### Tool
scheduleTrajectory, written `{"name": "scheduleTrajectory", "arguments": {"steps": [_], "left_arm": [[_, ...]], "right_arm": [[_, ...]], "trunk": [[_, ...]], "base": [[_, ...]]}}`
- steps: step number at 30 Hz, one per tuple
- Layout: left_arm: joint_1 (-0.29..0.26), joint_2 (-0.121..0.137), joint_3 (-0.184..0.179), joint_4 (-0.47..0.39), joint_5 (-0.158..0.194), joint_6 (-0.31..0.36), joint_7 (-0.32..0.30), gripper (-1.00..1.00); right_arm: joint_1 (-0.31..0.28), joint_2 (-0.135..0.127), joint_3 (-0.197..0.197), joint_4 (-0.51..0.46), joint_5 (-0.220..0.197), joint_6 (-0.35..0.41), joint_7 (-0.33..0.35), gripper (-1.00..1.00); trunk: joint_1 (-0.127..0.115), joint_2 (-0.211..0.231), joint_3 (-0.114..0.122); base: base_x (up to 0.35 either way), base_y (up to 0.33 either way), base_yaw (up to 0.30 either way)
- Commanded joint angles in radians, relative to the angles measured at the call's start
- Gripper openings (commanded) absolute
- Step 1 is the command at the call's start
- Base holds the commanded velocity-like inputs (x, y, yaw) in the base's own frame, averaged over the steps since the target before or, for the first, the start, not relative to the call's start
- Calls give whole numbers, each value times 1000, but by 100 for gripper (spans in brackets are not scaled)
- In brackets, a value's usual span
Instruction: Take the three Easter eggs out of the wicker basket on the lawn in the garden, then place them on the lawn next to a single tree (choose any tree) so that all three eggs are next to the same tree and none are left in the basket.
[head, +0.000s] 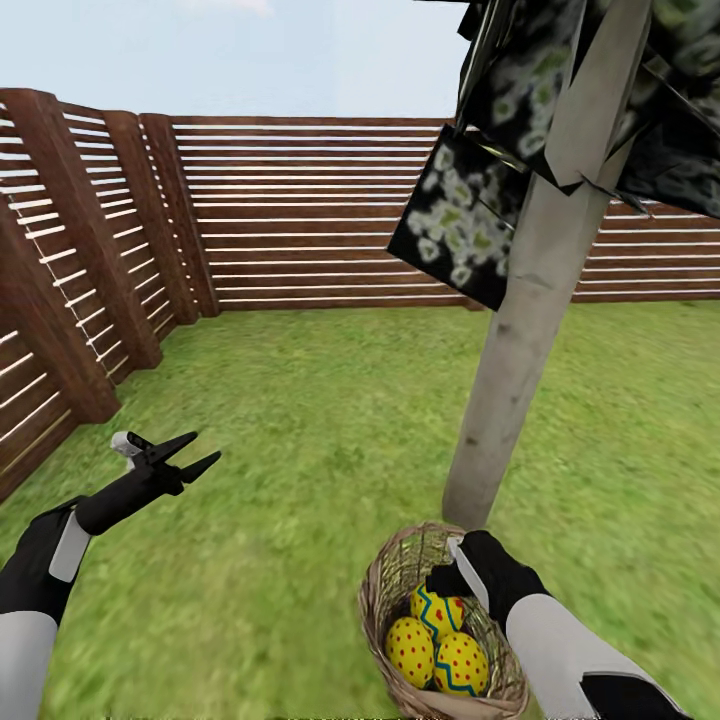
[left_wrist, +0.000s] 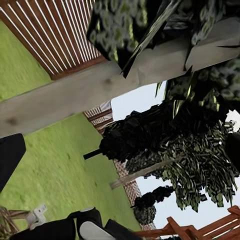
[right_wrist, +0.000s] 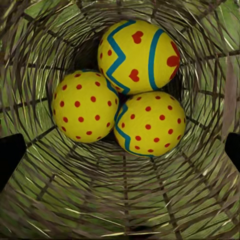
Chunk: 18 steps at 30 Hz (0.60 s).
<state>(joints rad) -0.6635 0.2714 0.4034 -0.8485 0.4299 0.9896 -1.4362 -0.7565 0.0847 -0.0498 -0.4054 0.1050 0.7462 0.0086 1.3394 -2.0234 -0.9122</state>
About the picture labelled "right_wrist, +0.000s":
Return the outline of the easter egg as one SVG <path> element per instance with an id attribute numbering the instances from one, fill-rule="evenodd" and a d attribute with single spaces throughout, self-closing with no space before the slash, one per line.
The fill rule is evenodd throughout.
<path id="1" fill-rule="evenodd" d="M 183 140 L 186 115 L 184 106 L 169 92 L 142 92 L 121 104 L 112 133 L 126 152 L 137 158 L 156 158 Z"/>
<path id="2" fill-rule="evenodd" d="M 120 108 L 119 92 L 94 68 L 67 74 L 51 101 L 54 123 L 66 138 L 84 145 L 111 134 Z"/>
<path id="3" fill-rule="evenodd" d="M 98 68 L 119 94 L 158 91 L 180 66 L 178 45 L 157 24 L 130 19 L 112 25 L 100 40 Z"/>

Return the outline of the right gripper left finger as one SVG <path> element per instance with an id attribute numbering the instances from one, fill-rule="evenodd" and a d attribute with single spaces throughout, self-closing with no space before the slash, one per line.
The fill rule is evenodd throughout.
<path id="1" fill-rule="evenodd" d="M 5 132 L 6 133 L 6 132 Z M 26 152 L 26 143 L 24 136 L 19 131 L 15 135 L 6 133 L 7 137 L 0 138 L 0 193 L 5 188 L 9 178 L 22 160 Z M 12 177 L 11 177 L 12 178 Z"/>

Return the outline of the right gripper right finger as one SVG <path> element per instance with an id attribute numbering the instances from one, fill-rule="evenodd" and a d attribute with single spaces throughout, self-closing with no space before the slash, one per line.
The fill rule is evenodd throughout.
<path id="1" fill-rule="evenodd" d="M 238 133 L 229 133 L 225 138 L 225 153 L 234 163 L 236 169 L 240 172 L 240 135 Z"/>

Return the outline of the wicker basket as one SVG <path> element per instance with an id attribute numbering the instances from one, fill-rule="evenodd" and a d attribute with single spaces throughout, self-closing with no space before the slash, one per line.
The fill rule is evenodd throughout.
<path id="1" fill-rule="evenodd" d="M 42 8 L 40 8 L 33 14 L 28 15 L 24 11 L 32 7 L 33 5 L 41 2 L 42 0 L 35 0 L 33 3 L 30 3 L 30 1 L 31 0 L 0 0 L 0 27 L 6 22 L 4 29 L 0 32 L 0 40 L 3 38 L 2 46 L 0 47 L 0 77 L 1 74 L 3 76 L 2 92 L 0 92 L 0 115 L 2 113 L 4 114 L 4 122 L 6 124 L 6 129 L 9 136 L 11 134 L 13 135 L 13 132 L 9 127 L 7 116 L 13 124 L 16 134 L 19 133 L 18 126 L 21 126 L 23 128 L 24 132 L 29 138 L 29 143 L 25 145 L 26 152 L 30 154 L 38 163 L 41 163 L 47 169 L 49 169 L 52 173 L 52 176 L 45 172 L 41 166 L 36 165 L 26 153 L 24 154 L 23 158 L 28 163 L 33 165 L 35 170 L 33 170 L 30 166 L 24 163 L 23 160 L 21 160 L 19 164 L 27 171 L 31 179 L 24 175 L 18 168 L 15 168 L 15 170 L 18 171 L 20 175 L 26 177 L 30 182 L 35 184 L 40 189 L 40 193 L 35 193 L 32 189 L 28 188 L 21 181 L 17 180 L 13 174 L 11 175 L 13 180 L 20 187 L 21 191 L 13 187 L 12 185 L 6 183 L 5 188 L 7 189 L 7 191 L 2 190 L 2 192 L 0 193 L 0 200 L 3 202 L 5 207 L 0 205 L 0 209 L 2 209 L 8 215 L 14 218 L 17 221 L 17 225 L 9 223 L 0 214 L 0 224 L 4 225 L 10 230 L 10 235 L 6 235 L 0 231 L 0 240 L 34 240 L 32 237 L 22 231 L 22 229 L 29 229 L 31 231 L 34 231 L 48 240 L 54 240 L 52 237 L 61 238 L 64 240 L 79 240 L 78 237 L 88 237 L 93 240 L 111 240 L 110 238 L 106 238 L 105 236 L 119 236 L 123 237 L 124 240 L 130 240 L 130 238 L 134 238 L 137 235 L 143 234 L 155 235 L 151 235 L 144 239 L 133 240 L 158 240 L 159 238 L 162 238 L 172 233 L 175 233 L 176 240 L 184 240 L 181 236 L 181 233 L 183 233 L 191 225 L 194 225 L 212 216 L 214 217 L 211 220 L 209 220 L 199 230 L 189 235 L 188 237 L 190 238 L 191 236 L 208 228 L 216 226 L 222 222 L 224 223 L 212 233 L 210 233 L 207 237 L 205 237 L 203 240 L 229 240 L 236 233 L 240 232 L 240 221 L 237 219 L 237 216 L 240 215 L 240 207 L 235 214 L 231 212 L 231 209 L 233 208 L 236 201 L 240 199 L 240 183 L 236 187 L 234 187 L 240 177 L 240 172 L 238 171 L 238 169 L 236 169 L 234 173 L 231 173 L 235 166 L 233 162 L 231 162 L 230 165 L 225 168 L 228 160 L 230 159 L 225 152 L 225 148 L 222 150 L 220 155 L 214 156 L 210 163 L 206 165 L 201 171 L 199 169 L 199 167 L 204 164 L 204 161 L 216 149 L 219 149 L 222 144 L 226 144 L 226 137 L 228 137 L 228 132 L 233 122 L 234 130 L 232 131 L 232 133 L 237 133 L 238 135 L 240 135 L 240 117 L 237 120 L 237 114 L 240 110 L 240 44 L 231 35 L 227 28 L 219 21 L 218 14 L 221 17 L 223 16 L 216 9 L 220 7 L 221 4 L 224 4 L 224 6 L 228 9 L 231 15 L 234 26 L 236 28 L 236 33 L 240 38 L 240 32 L 234 18 L 239 23 L 240 19 L 234 13 L 232 13 L 227 0 L 217 0 L 216 2 L 210 2 L 209 0 L 196 0 L 200 2 L 204 7 L 194 4 L 192 0 L 187 0 L 189 4 L 195 6 L 200 11 L 199 15 L 193 14 L 191 12 L 192 9 L 186 7 L 182 3 L 182 0 L 179 0 L 180 4 L 177 3 L 175 0 L 140 0 L 143 3 L 136 3 L 135 5 L 137 7 L 123 4 L 123 0 L 115 0 L 115 3 L 111 3 L 109 0 L 60 0 L 60 2 L 51 9 L 49 8 L 56 0 L 46 0 Z M 238 8 L 238 12 L 240 13 L 240 0 L 233 1 Z M 77 6 L 76 12 L 73 13 L 73 15 L 71 15 L 69 18 L 66 18 L 63 22 L 59 24 L 58 22 L 54 23 L 57 19 L 59 19 L 61 14 L 73 4 L 76 4 Z M 47 5 L 49 5 L 49 7 L 43 14 L 41 14 L 43 9 Z M 32 16 L 38 11 L 39 13 L 37 17 L 33 18 Z M 144 17 L 138 16 L 135 13 L 138 13 Z M 53 15 L 55 15 L 54 18 L 50 22 L 48 22 Z M 213 18 L 216 20 L 218 29 L 212 23 L 210 15 L 212 15 Z M 204 18 L 209 21 L 214 34 L 204 24 Z M 23 19 L 25 21 L 28 21 L 26 31 L 24 31 L 24 29 L 21 30 L 19 40 L 14 44 L 18 27 Z M 74 22 L 71 25 L 67 26 L 67 24 L 72 20 L 74 20 Z M 155 158 L 150 157 L 149 162 L 146 164 L 138 164 L 136 161 L 128 161 L 127 158 L 134 158 L 135 155 L 123 149 L 116 139 L 109 138 L 107 135 L 98 141 L 86 144 L 70 140 L 73 143 L 73 146 L 70 147 L 66 144 L 61 133 L 59 132 L 57 124 L 54 123 L 53 111 L 51 107 L 54 95 L 53 91 L 55 90 L 54 81 L 61 81 L 68 74 L 73 73 L 76 69 L 76 65 L 80 63 L 83 57 L 88 60 L 83 69 L 87 68 L 92 70 L 94 68 L 97 71 L 100 71 L 98 68 L 98 51 L 91 58 L 88 58 L 86 56 L 86 53 L 93 48 L 96 49 L 97 47 L 99 47 L 99 43 L 102 37 L 112 25 L 124 20 L 143 20 L 152 24 L 158 24 L 167 32 L 168 35 L 171 36 L 172 40 L 177 44 L 180 53 L 180 65 L 175 76 L 170 81 L 171 89 L 169 90 L 169 93 L 173 97 L 175 97 L 181 105 L 183 104 L 183 94 L 186 93 L 188 95 L 187 98 L 189 99 L 189 101 L 187 102 L 186 107 L 187 109 L 189 109 L 189 114 L 185 116 L 187 119 L 185 127 L 187 129 L 184 132 L 183 137 L 186 137 L 190 129 L 194 126 L 192 132 L 190 133 L 192 135 L 192 141 L 189 145 L 187 145 L 189 140 L 186 143 L 179 142 L 177 146 L 172 150 L 173 153 L 171 155 L 157 161 L 155 161 Z M 84 24 L 86 25 L 83 26 Z M 175 26 L 174 24 L 177 26 Z M 239 49 L 235 49 L 234 46 L 231 45 L 231 43 L 224 37 L 222 28 L 229 35 L 230 39 L 237 44 Z M 218 39 L 215 30 L 220 34 L 221 41 Z M 28 36 L 32 31 L 32 37 L 27 42 Z M 51 34 L 51 38 L 46 43 L 44 49 L 42 49 L 43 43 L 45 42 L 46 38 L 48 38 L 49 34 Z M 203 45 L 199 37 L 200 34 L 202 35 L 207 45 L 207 48 Z M 9 51 L 6 54 L 6 49 L 9 41 Z M 232 51 L 227 48 L 226 43 L 228 43 L 228 45 L 232 48 Z M 24 55 L 28 45 L 28 52 L 26 53 L 26 55 Z M 49 57 L 51 57 L 55 49 L 56 51 L 54 59 L 52 60 L 51 64 L 46 65 Z M 192 54 L 190 49 L 192 50 Z M 234 71 L 235 56 L 237 56 L 238 58 L 237 77 Z M 225 75 L 222 69 L 222 62 L 220 61 L 222 58 L 225 58 Z M 212 62 L 214 62 L 214 72 L 212 69 Z M 206 78 L 205 70 L 207 68 L 207 65 L 210 70 L 211 91 L 201 89 L 202 73 Z M 10 70 L 10 66 L 12 66 L 12 73 Z M 218 67 L 220 69 L 221 77 L 223 77 L 225 82 L 224 88 L 222 85 L 222 78 L 219 78 L 219 91 L 217 86 L 217 76 L 219 75 Z M 29 74 L 27 74 L 28 68 L 30 68 L 30 76 Z M 38 73 L 40 73 L 40 85 L 42 86 L 45 69 L 48 70 L 44 83 L 46 89 L 46 97 L 39 97 L 38 99 L 36 99 L 37 75 Z M 9 71 L 10 76 L 10 87 L 6 76 L 7 70 Z M 30 85 L 30 78 L 32 78 L 32 89 Z M 8 97 L 8 106 L 4 105 L 4 86 Z M 223 89 L 223 94 L 221 93 L 221 87 Z M 17 88 L 19 91 L 18 102 L 16 99 Z M 22 88 L 24 88 L 25 102 L 23 99 Z M 164 92 L 168 92 L 167 84 L 163 86 L 163 89 Z M 193 117 L 196 113 L 196 106 L 199 98 L 201 97 L 201 94 L 205 95 L 205 101 L 203 106 L 206 105 L 207 97 L 211 96 L 208 106 L 205 107 L 206 111 L 210 106 L 210 103 L 212 102 L 211 121 L 207 127 L 205 126 L 207 122 L 201 124 L 201 121 L 198 121 L 202 113 L 202 109 L 199 113 L 197 120 L 195 120 Z M 120 94 L 119 97 L 121 104 L 123 105 L 125 100 L 131 98 L 132 95 Z M 216 110 L 217 97 L 219 97 L 219 100 L 218 109 Z M 38 135 L 36 121 L 41 129 L 42 125 L 37 114 L 36 104 L 45 102 L 46 100 L 48 102 L 48 119 L 50 126 L 48 130 L 43 132 L 41 135 Z M 220 113 L 220 107 L 222 103 L 223 110 L 222 113 Z M 28 126 L 25 112 L 26 106 L 28 109 L 31 127 L 33 127 L 33 121 L 30 106 L 32 106 L 33 109 L 34 126 L 36 133 L 36 138 L 34 139 L 30 138 L 28 131 L 26 131 L 19 117 L 18 110 L 21 109 L 23 117 L 25 118 L 26 125 Z M 8 114 L 8 111 L 11 111 L 12 118 Z M 215 123 L 214 128 L 211 129 L 216 116 L 217 122 Z M 222 122 L 219 126 L 219 120 L 221 117 Z M 193 125 L 190 123 L 192 123 Z M 194 139 L 199 127 L 202 128 L 202 134 L 199 135 L 196 139 Z M 68 147 L 68 149 L 64 146 L 61 147 L 66 152 L 64 155 L 55 148 L 51 141 L 48 141 L 50 143 L 49 146 L 41 140 L 43 137 L 46 137 L 47 134 L 54 130 L 59 133 L 60 137 L 62 138 L 62 142 Z M 204 142 L 208 134 L 210 134 L 210 137 L 206 142 Z M 0 139 L 3 137 L 7 137 L 7 134 L 2 128 L 0 121 Z M 212 152 L 210 152 L 211 148 L 216 142 L 216 139 L 220 140 L 221 144 L 216 147 Z M 196 140 L 199 140 L 196 149 L 188 157 L 186 151 L 190 149 L 191 145 Z M 48 148 L 52 152 L 52 154 L 43 149 L 43 147 L 41 147 L 38 143 Z M 46 154 L 56 160 L 59 163 L 59 167 L 50 162 L 53 166 L 56 167 L 55 170 L 54 168 L 49 166 L 44 160 L 41 160 L 37 156 L 32 154 L 29 148 L 34 145 L 37 145 Z M 86 149 L 88 153 L 92 155 L 92 157 L 90 155 L 80 155 L 75 151 L 76 148 L 81 150 Z M 91 150 L 91 148 L 99 150 L 100 153 L 96 154 L 96 152 Z M 202 149 L 203 151 L 207 151 L 204 159 L 200 163 L 198 163 L 199 159 L 201 158 L 200 156 L 195 162 L 192 162 L 191 159 L 195 158 L 197 153 Z M 104 154 L 102 154 L 103 152 Z M 113 157 L 123 157 L 123 161 L 115 160 L 113 159 Z M 110 162 L 105 162 L 103 161 L 103 159 Z M 223 163 L 216 177 L 211 182 L 209 182 L 212 173 L 214 172 L 216 166 L 221 160 L 223 160 Z M 172 166 L 176 161 L 180 163 L 182 162 L 181 166 L 177 167 L 175 169 L 175 172 L 170 176 L 161 178 L 160 172 Z M 215 162 L 216 164 L 213 169 L 208 172 L 210 166 L 213 165 Z M 166 163 L 169 163 L 169 165 L 161 168 Z M 188 169 L 183 170 L 181 172 L 181 175 L 177 179 L 164 184 L 164 182 L 166 182 L 168 179 L 176 176 L 178 174 L 178 170 L 185 166 L 187 163 L 189 164 Z M 71 170 L 67 166 L 76 168 L 84 174 Z M 74 174 L 75 178 L 86 183 L 88 187 L 83 185 L 86 190 L 78 188 L 66 177 L 64 177 L 60 172 L 60 167 L 69 170 L 72 174 Z M 105 167 L 110 167 L 112 169 L 107 170 L 104 169 Z M 39 173 L 38 170 L 44 173 L 48 180 L 46 180 Z M 140 173 L 130 174 L 134 172 Z M 189 176 L 195 173 L 196 175 L 192 179 L 185 181 Z M 77 174 L 89 178 L 90 181 L 82 179 Z M 214 188 L 219 178 L 221 178 L 224 174 L 225 176 L 221 180 L 219 186 Z M 45 183 L 45 187 L 41 187 L 40 185 L 38 185 L 32 175 Z M 58 181 L 54 179 L 56 176 L 66 182 L 70 187 L 61 185 Z M 132 180 L 129 179 L 133 177 L 140 178 Z M 171 200 L 173 197 L 181 193 L 181 191 L 186 188 L 190 183 L 192 183 L 194 180 L 197 180 L 198 178 L 200 178 L 200 180 L 193 187 L 185 191 L 182 197 Z M 132 183 L 142 179 L 145 179 L 145 181 L 140 183 Z M 106 185 L 95 183 L 95 181 L 106 183 Z M 179 181 L 178 184 L 170 186 L 177 181 Z M 224 196 L 221 198 L 221 190 L 230 181 L 230 185 L 224 193 Z M 57 186 L 63 187 L 67 191 L 74 191 L 80 193 L 83 197 L 77 195 L 76 197 L 83 201 L 83 204 L 76 203 L 63 191 L 54 186 L 53 183 L 55 183 Z M 187 201 L 183 206 L 172 209 L 175 204 L 177 204 L 183 198 L 188 197 L 191 192 L 193 192 L 196 188 L 203 184 L 205 184 L 205 187 L 199 190 L 196 195 L 192 197 L 189 201 Z M 27 195 L 21 185 L 34 193 L 36 195 L 36 199 Z M 159 185 L 159 187 L 156 187 L 154 189 L 146 189 L 153 185 Z M 176 194 L 168 197 L 168 193 L 181 186 L 182 188 Z M 117 190 L 113 187 L 123 187 L 124 190 Z M 55 197 L 54 195 L 49 193 L 47 191 L 48 188 L 56 191 L 58 194 L 65 198 L 65 202 L 73 204 L 74 206 L 79 208 L 80 211 L 72 209 L 64 202 L 62 202 L 62 199 Z M 112 191 L 105 192 L 95 190 L 93 188 L 107 188 Z M 209 189 L 208 195 L 201 197 L 194 202 L 191 202 L 206 189 Z M 229 195 L 234 190 L 235 193 L 233 194 L 233 196 L 229 200 L 227 200 Z M 30 206 L 27 206 L 23 202 L 21 202 L 14 192 L 27 200 L 30 203 Z M 58 205 L 52 202 L 47 202 L 45 199 L 43 199 L 43 195 L 45 195 L 45 193 L 47 193 L 50 197 L 55 198 L 65 206 Z M 124 194 L 124 197 L 116 196 L 109 193 L 122 193 Z M 128 199 L 128 193 L 141 194 L 136 195 L 131 199 Z M 165 201 L 165 207 L 167 208 L 167 212 L 154 213 L 161 208 L 159 206 L 134 206 L 141 202 L 155 202 L 155 200 L 151 199 L 159 197 L 161 195 L 163 195 L 163 200 L 157 200 L 155 204 Z M 215 198 L 216 202 L 199 210 L 198 212 L 201 212 L 208 208 L 212 208 L 216 204 L 219 204 L 220 208 L 211 212 L 204 213 L 193 220 L 182 223 L 181 225 L 177 224 L 178 221 L 189 217 L 192 211 L 194 211 L 201 204 L 211 198 Z M 16 206 L 20 207 L 24 211 L 24 215 L 20 216 L 11 206 L 8 200 L 13 202 Z M 93 200 L 102 200 L 103 202 L 96 202 Z M 63 209 L 67 209 L 69 211 L 76 212 L 79 214 L 79 218 L 65 215 L 62 212 L 58 213 L 52 211 L 40 201 L 45 202 L 52 207 L 57 206 Z M 98 205 L 100 207 L 92 208 L 88 206 L 88 204 Z M 113 207 L 110 205 L 118 205 L 118 207 Z M 194 208 L 190 210 L 186 215 L 175 218 L 174 214 L 192 206 L 194 206 Z M 129 214 L 130 211 L 155 208 L 158 209 L 150 211 L 148 213 Z M 34 211 L 35 209 L 41 210 L 42 212 L 50 216 L 52 219 L 54 219 L 54 221 L 47 220 L 41 217 Z M 109 215 L 105 213 L 114 211 L 121 213 L 121 215 Z M 227 219 L 207 226 L 210 221 L 215 218 L 215 216 L 222 212 L 227 214 Z M 101 213 L 103 214 L 103 216 L 94 216 L 88 213 Z M 131 229 L 137 228 L 140 225 L 147 225 L 151 221 L 160 219 L 168 215 L 170 217 L 170 220 L 166 222 L 149 225 L 148 228 L 130 232 Z M 60 217 L 75 222 L 76 227 L 69 226 Z M 130 224 L 131 221 L 145 217 L 149 218 L 136 224 Z M 98 219 L 114 225 L 101 226 L 86 221 L 84 220 L 84 218 Z M 106 219 L 123 220 L 124 225 Z M 28 220 L 40 222 L 48 229 L 36 226 L 30 223 Z M 234 223 L 233 229 L 214 235 L 231 221 Z M 168 230 L 154 231 L 155 229 L 165 227 L 171 224 L 172 228 Z M 81 230 L 82 225 L 103 232 L 84 231 Z M 110 227 L 123 227 L 124 231 L 116 232 L 111 229 L 107 229 Z M 65 235 L 58 228 L 73 232 L 73 237 Z"/>

